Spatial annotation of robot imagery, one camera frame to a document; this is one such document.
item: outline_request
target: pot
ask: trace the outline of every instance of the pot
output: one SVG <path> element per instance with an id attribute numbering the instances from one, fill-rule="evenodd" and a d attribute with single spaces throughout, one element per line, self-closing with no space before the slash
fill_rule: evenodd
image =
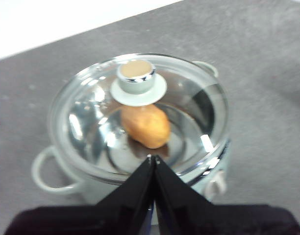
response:
<path id="1" fill-rule="evenodd" d="M 127 79 L 131 61 L 149 64 L 146 75 Z M 80 71 L 59 92 L 49 113 L 53 145 L 32 164 L 32 178 L 54 194 L 80 193 L 95 204 L 122 184 L 150 154 L 158 154 L 198 193 L 211 199 L 226 189 L 228 105 L 216 68 L 163 54 L 127 54 Z M 129 137 L 121 107 L 154 104 L 168 117 L 168 142 L 149 149 Z M 40 176 L 55 158 L 74 183 L 53 188 Z"/>

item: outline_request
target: glass lid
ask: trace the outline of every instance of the glass lid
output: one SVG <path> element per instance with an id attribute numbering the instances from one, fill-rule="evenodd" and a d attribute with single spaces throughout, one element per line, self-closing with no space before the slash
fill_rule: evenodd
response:
<path id="1" fill-rule="evenodd" d="M 128 54 L 94 64 L 56 97 L 50 137 L 72 167 L 120 184 L 147 156 L 179 176 L 226 141 L 227 102 L 208 71 L 161 54 Z"/>

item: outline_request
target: brown potato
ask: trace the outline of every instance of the brown potato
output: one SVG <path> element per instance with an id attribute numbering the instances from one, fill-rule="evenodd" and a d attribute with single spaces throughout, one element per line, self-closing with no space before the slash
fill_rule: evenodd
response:
<path id="1" fill-rule="evenodd" d="M 136 141 L 147 148 L 159 148 L 170 137 L 170 123 L 166 114 L 155 105 L 122 106 L 122 126 Z"/>

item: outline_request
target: lid handle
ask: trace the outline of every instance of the lid handle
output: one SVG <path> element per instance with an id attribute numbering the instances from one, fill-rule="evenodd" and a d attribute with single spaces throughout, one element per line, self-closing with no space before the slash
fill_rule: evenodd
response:
<path id="1" fill-rule="evenodd" d="M 165 79 L 155 73 L 155 66 L 146 60 L 130 60 L 117 69 L 111 94 L 119 103 L 144 106 L 157 102 L 167 90 Z"/>

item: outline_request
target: pot handle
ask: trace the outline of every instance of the pot handle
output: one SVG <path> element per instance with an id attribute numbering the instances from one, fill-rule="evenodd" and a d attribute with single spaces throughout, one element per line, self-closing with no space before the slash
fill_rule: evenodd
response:
<path id="1" fill-rule="evenodd" d="M 220 170 L 206 185 L 202 193 L 208 200 L 211 200 L 217 194 L 224 194 L 226 192 L 226 189 L 227 184 L 225 181 L 225 172 L 223 170 Z"/>
<path id="2" fill-rule="evenodd" d="M 208 63 L 203 62 L 203 61 L 193 61 L 193 63 L 198 65 L 199 67 L 201 67 L 203 69 L 206 69 L 207 71 L 211 72 L 211 74 L 213 76 L 215 76 L 216 78 L 219 77 L 219 72 L 218 72 L 217 68 L 214 67 L 213 65 L 208 64 Z"/>
<path id="3" fill-rule="evenodd" d="M 67 195 L 67 194 L 72 194 L 72 193 L 77 193 L 80 192 L 83 187 L 84 187 L 84 181 L 78 178 L 77 176 L 73 175 L 71 172 L 67 171 L 66 168 L 60 164 L 59 159 L 56 157 L 55 154 L 55 147 L 54 146 L 49 146 L 42 150 L 38 156 L 35 158 L 35 160 L 32 163 L 31 167 L 31 175 L 36 183 L 37 186 L 39 186 L 41 189 L 53 193 L 53 194 L 59 194 L 59 195 Z M 60 187 L 60 188 L 53 188 L 49 185 L 47 185 L 43 179 L 41 178 L 40 172 L 41 172 L 41 167 L 44 163 L 45 160 L 49 158 L 55 158 L 55 160 L 58 162 L 62 170 L 64 171 L 65 174 L 67 174 L 69 177 L 71 177 L 73 180 L 75 180 L 75 183 L 72 183 L 70 185 Z"/>

